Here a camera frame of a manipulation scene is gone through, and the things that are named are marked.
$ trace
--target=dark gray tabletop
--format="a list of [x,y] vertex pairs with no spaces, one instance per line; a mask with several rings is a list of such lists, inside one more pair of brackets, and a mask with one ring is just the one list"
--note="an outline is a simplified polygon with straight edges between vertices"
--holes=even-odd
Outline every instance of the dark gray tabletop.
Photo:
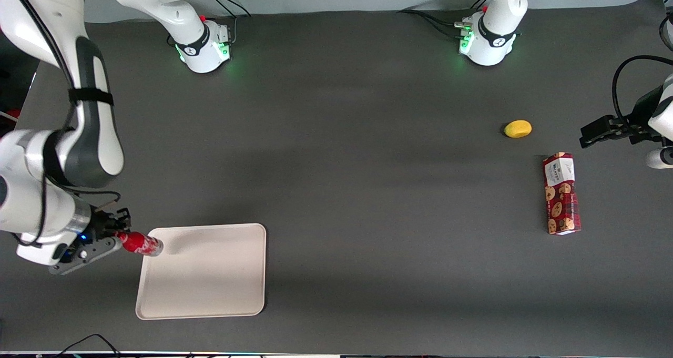
[[[646,167],[654,144],[577,142],[612,112],[623,59],[671,55],[663,16],[661,1],[531,11],[493,68],[416,16],[255,16],[208,75],[158,23],[90,25],[127,157],[110,187],[135,229],[262,222],[267,308],[141,321],[138,255],[53,277],[0,236],[0,348],[99,332],[140,351],[673,355],[673,171]],[[627,69],[627,111],[670,71]],[[66,107],[42,64],[19,126],[56,128]],[[499,133],[520,118],[529,137]],[[541,169],[559,150],[575,154],[584,225],[565,237],[546,233]]]

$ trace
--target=cookie illustration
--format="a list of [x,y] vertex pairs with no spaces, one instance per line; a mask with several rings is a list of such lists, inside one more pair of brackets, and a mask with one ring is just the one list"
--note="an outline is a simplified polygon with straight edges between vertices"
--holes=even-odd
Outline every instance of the cookie illustration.
[[572,190],[572,186],[567,183],[562,183],[562,185],[558,186],[558,192],[570,193],[570,190]]
[[551,234],[556,233],[556,221],[553,219],[549,219],[549,233]]
[[566,217],[565,219],[558,221],[558,226],[560,226],[561,231],[572,231],[575,229],[575,222]]
[[547,202],[549,200],[552,200],[554,198],[554,195],[556,195],[556,190],[554,190],[553,187],[546,186],[545,187],[545,198],[546,198]]
[[551,209],[551,217],[558,217],[560,212],[563,210],[563,204],[561,202],[556,202]]

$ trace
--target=yellow sponge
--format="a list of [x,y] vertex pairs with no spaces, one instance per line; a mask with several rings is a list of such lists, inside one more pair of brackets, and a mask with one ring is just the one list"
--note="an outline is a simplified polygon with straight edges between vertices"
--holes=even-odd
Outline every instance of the yellow sponge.
[[531,134],[533,126],[526,120],[514,120],[505,127],[505,135],[512,138],[526,137]]

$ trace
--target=red cookie box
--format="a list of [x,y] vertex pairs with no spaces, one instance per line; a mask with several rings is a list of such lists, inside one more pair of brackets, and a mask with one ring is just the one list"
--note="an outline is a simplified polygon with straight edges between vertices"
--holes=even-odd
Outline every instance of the red cookie box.
[[543,161],[543,168],[549,234],[562,236],[581,231],[573,155],[558,152]]

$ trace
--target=beige plastic tray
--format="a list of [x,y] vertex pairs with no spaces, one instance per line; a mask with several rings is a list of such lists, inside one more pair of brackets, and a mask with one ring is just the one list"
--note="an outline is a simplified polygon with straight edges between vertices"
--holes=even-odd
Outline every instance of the beige plastic tray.
[[267,231],[261,224],[158,228],[157,257],[142,259],[142,320],[249,316],[264,308]]

